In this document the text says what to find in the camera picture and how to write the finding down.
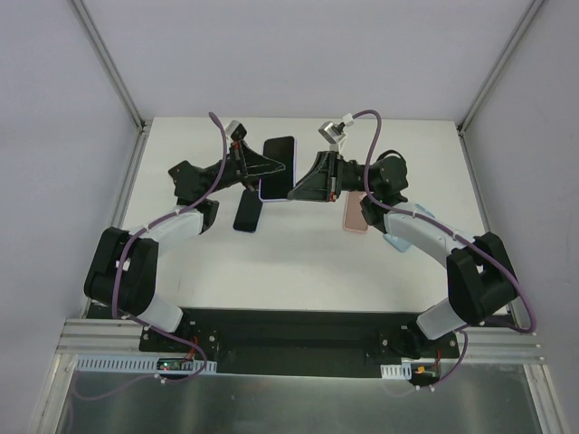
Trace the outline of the blue phone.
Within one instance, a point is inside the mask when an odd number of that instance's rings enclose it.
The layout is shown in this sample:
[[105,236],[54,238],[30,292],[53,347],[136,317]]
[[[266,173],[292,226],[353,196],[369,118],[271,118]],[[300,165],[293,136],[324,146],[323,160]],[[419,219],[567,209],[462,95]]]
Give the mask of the blue phone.
[[257,191],[244,190],[233,221],[235,231],[255,233],[263,203]]

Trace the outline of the light blue phone case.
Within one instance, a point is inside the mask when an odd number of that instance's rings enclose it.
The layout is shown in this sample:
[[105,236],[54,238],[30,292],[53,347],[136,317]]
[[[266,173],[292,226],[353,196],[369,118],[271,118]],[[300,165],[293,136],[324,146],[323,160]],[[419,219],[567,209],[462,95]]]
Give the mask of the light blue phone case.
[[384,239],[396,250],[405,253],[416,247],[432,255],[437,249],[436,227],[420,218],[434,219],[434,215],[418,203],[401,203],[399,209],[409,214],[390,211],[384,215]]

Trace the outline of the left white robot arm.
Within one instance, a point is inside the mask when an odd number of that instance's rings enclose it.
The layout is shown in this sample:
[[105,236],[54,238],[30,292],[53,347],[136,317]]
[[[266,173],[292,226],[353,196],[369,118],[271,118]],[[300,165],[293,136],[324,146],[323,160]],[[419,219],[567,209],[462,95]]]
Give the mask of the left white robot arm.
[[211,193],[236,184],[253,190],[262,178],[284,170],[282,162],[252,151],[242,139],[214,165],[202,168],[184,160],[170,168],[176,206],[131,231],[107,228],[86,277],[85,295],[110,307],[115,318],[133,316],[161,329],[159,339],[170,351],[185,350],[192,332],[182,308],[156,292],[158,260],[213,226],[219,203],[209,198]]

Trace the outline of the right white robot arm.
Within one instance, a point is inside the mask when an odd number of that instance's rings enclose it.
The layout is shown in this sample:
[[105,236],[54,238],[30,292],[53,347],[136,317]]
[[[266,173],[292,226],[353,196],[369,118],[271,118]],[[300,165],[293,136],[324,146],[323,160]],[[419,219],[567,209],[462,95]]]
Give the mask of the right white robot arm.
[[476,326],[515,299],[514,273],[502,240],[444,230],[417,203],[402,194],[407,188],[402,155],[389,150],[364,169],[334,151],[318,153],[307,174],[289,192],[295,201],[334,202],[343,192],[369,190],[360,206],[365,222],[418,248],[446,270],[448,295],[409,325],[407,345],[417,356],[435,351],[440,338]]

